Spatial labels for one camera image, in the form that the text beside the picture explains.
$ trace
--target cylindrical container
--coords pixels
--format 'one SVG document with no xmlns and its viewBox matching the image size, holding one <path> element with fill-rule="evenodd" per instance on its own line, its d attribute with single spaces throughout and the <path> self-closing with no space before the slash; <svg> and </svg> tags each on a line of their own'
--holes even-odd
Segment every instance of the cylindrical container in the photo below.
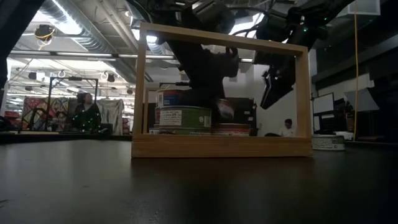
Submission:
<svg viewBox="0 0 398 224">
<path fill-rule="evenodd" d="M 249 124 L 215 124 L 211 127 L 211 134 L 215 136 L 249 136 Z"/>
<path fill-rule="evenodd" d="M 155 108 L 155 124 L 160 122 L 160 108 Z"/>
<path fill-rule="evenodd" d="M 155 124 L 153 128 L 149 128 L 149 134 L 159 134 L 159 125 Z"/>
<path fill-rule="evenodd" d="M 312 149 L 324 151 L 344 151 L 344 136 L 313 135 Z"/>
<path fill-rule="evenodd" d="M 210 129 L 195 129 L 195 128 L 159 128 L 159 134 L 181 134 L 181 135 L 210 135 Z"/>
<path fill-rule="evenodd" d="M 196 106 L 163 106 L 160 108 L 159 127 L 211 128 L 211 109 Z"/>
<path fill-rule="evenodd" d="M 183 90 L 157 90 L 156 91 L 156 106 L 176 106 L 180 101 L 180 96 Z"/>
</svg>

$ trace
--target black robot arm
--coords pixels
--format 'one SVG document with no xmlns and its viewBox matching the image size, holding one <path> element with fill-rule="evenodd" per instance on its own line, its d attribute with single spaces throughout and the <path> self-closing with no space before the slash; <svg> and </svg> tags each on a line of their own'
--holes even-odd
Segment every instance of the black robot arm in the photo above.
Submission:
<svg viewBox="0 0 398 224">
<path fill-rule="evenodd" d="M 192 6 L 198 0 L 127 1 L 145 14 L 141 19 L 145 18 L 147 22 L 224 34 L 228 34 L 234 26 L 234 14 L 219 0 L 200 1 L 201 4 L 195 8 Z M 287 40 L 289 44 L 311 49 L 317 39 L 327 38 L 328 32 L 324 26 L 353 1 L 310 0 L 300 7 L 290 8 L 287 16 L 266 13 L 263 21 L 253 28 L 257 31 L 257 39 L 278 42 Z M 225 97 L 223 78 L 234 77 L 238 72 L 236 49 L 233 49 L 233 53 L 227 50 L 225 54 L 213 54 L 204 50 L 200 44 L 165 41 L 188 75 L 193 90 L 206 93 L 205 98 Z M 267 109 L 292 90 L 295 83 L 295 60 L 285 55 L 256 52 L 253 63 L 270 67 L 263 74 L 267 85 L 261 101 L 261 107 Z"/>
</svg>

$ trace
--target black table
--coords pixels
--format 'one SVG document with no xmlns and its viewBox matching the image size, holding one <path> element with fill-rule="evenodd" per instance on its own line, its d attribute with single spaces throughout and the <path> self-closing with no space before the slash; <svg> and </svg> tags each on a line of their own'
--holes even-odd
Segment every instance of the black table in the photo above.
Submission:
<svg viewBox="0 0 398 224">
<path fill-rule="evenodd" d="M 129 142 L 0 146 L 0 223 L 396 223 L 393 150 L 130 159 Z"/>
</svg>

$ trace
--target wooden frame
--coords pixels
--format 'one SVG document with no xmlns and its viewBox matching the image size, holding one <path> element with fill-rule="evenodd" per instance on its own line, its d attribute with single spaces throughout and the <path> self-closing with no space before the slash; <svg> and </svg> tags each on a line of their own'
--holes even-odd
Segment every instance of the wooden frame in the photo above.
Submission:
<svg viewBox="0 0 398 224">
<path fill-rule="evenodd" d="M 147 129 L 148 129 L 148 97 L 149 97 L 149 92 L 150 91 L 157 91 L 157 90 L 161 90 L 161 88 L 145 88 L 144 127 L 143 127 L 144 129 L 142 130 L 142 132 L 144 134 L 147 134 Z"/>
<path fill-rule="evenodd" d="M 142 134 L 146 35 L 148 32 L 155 32 L 156 35 L 165 39 L 261 50 L 273 54 L 294 55 L 296 58 L 297 137 L 169 136 Z M 308 50 L 306 47 L 180 27 L 142 23 L 136 76 L 131 157 L 276 157 L 312 155 L 309 100 L 310 77 L 308 72 Z M 147 108 L 144 117 L 145 124 L 147 122 Z"/>
</svg>

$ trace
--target person sitting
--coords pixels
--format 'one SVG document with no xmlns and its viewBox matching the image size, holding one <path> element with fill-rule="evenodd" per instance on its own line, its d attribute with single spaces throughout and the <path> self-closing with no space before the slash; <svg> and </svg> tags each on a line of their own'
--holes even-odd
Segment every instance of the person sitting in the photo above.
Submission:
<svg viewBox="0 0 398 224">
<path fill-rule="evenodd" d="M 283 125 L 279 130 L 279 136 L 282 137 L 295 137 L 296 130 L 292 127 L 292 120 L 286 119 L 285 125 Z"/>
<path fill-rule="evenodd" d="M 101 124 L 100 109 L 93 103 L 92 95 L 80 93 L 77 98 L 79 104 L 73 115 L 73 126 L 80 131 L 98 130 Z"/>
</svg>

